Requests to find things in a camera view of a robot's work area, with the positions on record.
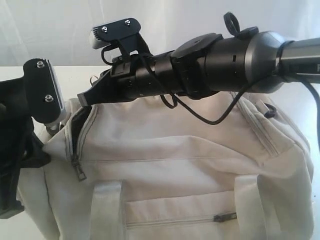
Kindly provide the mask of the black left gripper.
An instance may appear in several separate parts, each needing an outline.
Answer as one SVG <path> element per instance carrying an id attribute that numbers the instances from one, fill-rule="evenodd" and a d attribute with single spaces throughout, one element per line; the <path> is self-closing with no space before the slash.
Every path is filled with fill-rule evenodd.
<path id="1" fill-rule="evenodd" d="M 40 168 L 51 158 L 34 132 L 23 78 L 0 83 L 0 218 L 9 219 L 24 211 L 17 200 L 23 168 Z"/>

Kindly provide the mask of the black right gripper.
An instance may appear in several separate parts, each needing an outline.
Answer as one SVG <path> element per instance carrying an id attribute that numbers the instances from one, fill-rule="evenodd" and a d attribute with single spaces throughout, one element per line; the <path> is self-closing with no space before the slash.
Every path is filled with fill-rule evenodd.
<path id="1" fill-rule="evenodd" d="M 103 74 L 97 86 L 78 93 L 82 107 L 98 103 L 124 103 L 137 98 L 160 95 L 160 84 L 151 76 L 139 56 L 132 56 L 130 62 L 113 66 Z"/>

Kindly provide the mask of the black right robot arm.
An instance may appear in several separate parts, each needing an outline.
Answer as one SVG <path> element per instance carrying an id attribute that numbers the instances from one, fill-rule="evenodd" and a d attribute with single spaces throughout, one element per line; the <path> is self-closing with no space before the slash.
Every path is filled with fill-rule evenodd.
<path id="1" fill-rule="evenodd" d="M 174 51 L 133 55 L 78 94 L 82 106 L 176 94 L 193 100 L 218 92 L 273 93 L 285 82 L 320 81 L 320 41 L 287 41 L 273 31 L 247 39 L 209 33 Z"/>

